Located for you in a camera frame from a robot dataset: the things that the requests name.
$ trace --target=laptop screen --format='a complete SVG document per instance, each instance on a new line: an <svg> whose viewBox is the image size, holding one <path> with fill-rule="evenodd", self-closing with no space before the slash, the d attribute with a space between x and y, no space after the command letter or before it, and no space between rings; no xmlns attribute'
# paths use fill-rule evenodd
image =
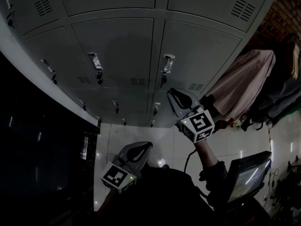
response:
<svg viewBox="0 0 301 226"><path fill-rule="evenodd" d="M263 181L263 177L265 176L265 169L267 166L269 166L269 164L270 160L239 172L234 189L228 202L236 200L237 198L240 198L258 188Z"/></svg>

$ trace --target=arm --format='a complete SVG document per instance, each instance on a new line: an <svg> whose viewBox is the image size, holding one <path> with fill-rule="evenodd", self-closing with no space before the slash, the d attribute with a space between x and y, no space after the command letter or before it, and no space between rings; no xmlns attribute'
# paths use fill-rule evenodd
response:
<svg viewBox="0 0 301 226"><path fill-rule="evenodd" d="M210 191L207 196L209 205L214 208L221 202L223 184L226 180L227 170L223 161L218 161L205 140L194 145L203 164L200 181L206 181L206 189Z"/></svg>
<svg viewBox="0 0 301 226"><path fill-rule="evenodd" d="M197 149L198 155L201 159L204 168L209 168L217 164L216 156L211 151L206 140L199 141L194 144Z"/></svg>
<svg viewBox="0 0 301 226"><path fill-rule="evenodd" d="M101 219L106 219L110 210L114 207L114 204L118 200L118 193L110 190L108 196L105 198L103 204L97 212L97 217Z"/></svg>

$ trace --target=locker vent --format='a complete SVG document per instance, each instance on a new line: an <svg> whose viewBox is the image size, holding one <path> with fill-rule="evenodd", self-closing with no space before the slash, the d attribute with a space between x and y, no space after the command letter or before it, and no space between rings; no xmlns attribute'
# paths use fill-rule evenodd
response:
<svg viewBox="0 0 301 226"><path fill-rule="evenodd" d="M253 7L251 4L243 0L236 0L231 14L248 22L254 10L255 7Z"/></svg>
<svg viewBox="0 0 301 226"><path fill-rule="evenodd" d="M204 85L202 84L191 84L188 89L190 90L201 90Z"/></svg>
<svg viewBox="0 0 301 226"><path fill-rule="evenodd" d="M91 80L88 77L77 77L77 78L83 84L91 84Z"/></svg>
<svg viewBox="0 0 301 226"><path fill-rule="evenodd" d="M36 6L36 9L40 17L42 17L46 13L52 12L52 8L49 3L49 0L40 0L36 2L34 5Z"/></svg>
<svg viewBox="0 0 301 226"><path fill-rule="evenodd" d="M131 78L131 84L145 86L145 79Z"/></svg>

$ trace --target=white tiled floor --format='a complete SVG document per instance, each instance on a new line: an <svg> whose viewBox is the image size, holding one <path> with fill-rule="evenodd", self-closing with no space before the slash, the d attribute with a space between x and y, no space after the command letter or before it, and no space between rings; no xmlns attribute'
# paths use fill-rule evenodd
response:
<svg viewBox="0 0 301 226"><path fill-rule="evenodd" d="M259 131L256 131L256 127L258 125L249 127L247 132L228 127L218 131L207 140L218 160L225 162L227 169L234 159L270 150L268 127L264 126ZM299 112L296 112L285 117L270 130L273 152L272 171L279 168L280 179L285 177L288 160L293 162L296 155L301 154L300 129L301 116ZM102 124L101 135L98 136L96 146L95 210L99 209L109 192L109 190L105 190L99 178L107 161L112 161L114 155L118 154L125 145L137 141L153 143L154 147L148 163L154 167L168 164L170 168L183 171L188 154L194 150L193 144L176 127L166 129ZM191 176L193 183L207 194L206 183L198 180L201 170L201 161L198 154L195 153L189 160L186 172ZM265 178L265 181L265 187L255 196L262 205L264 204L263 197L268 194L268 177ZM268 200L265 209L272 213L271 203L271 200Z"/></svg>

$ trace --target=wall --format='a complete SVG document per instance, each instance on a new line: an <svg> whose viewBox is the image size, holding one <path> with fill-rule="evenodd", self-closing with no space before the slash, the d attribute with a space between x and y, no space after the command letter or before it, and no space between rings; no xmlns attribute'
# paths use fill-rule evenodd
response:
<svg viewBox="0 0 301 226"><path fill-rule="evenodd" d="M246 49L273 48L290 33L301 37L301 0L274 0Z"/></svg>
<svg viewBox="0 0 301 226"><path fill-rule="evenodd" d="M67 109L97 126L97 120L62 92L35 64L0 15L0 51L34 85Z"/></svg>

